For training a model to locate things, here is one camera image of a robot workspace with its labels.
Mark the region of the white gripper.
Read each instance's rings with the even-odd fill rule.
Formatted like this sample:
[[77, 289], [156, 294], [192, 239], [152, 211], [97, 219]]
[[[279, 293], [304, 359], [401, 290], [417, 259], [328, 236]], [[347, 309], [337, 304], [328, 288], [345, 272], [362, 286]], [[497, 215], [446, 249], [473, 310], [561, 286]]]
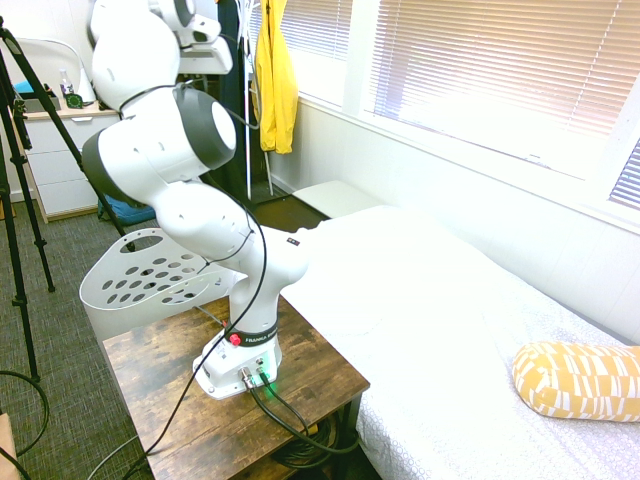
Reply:
[[231, 51], [225, 39], [197, 43], [181, 50], [181, 74], [226, 75], [233, 68]]

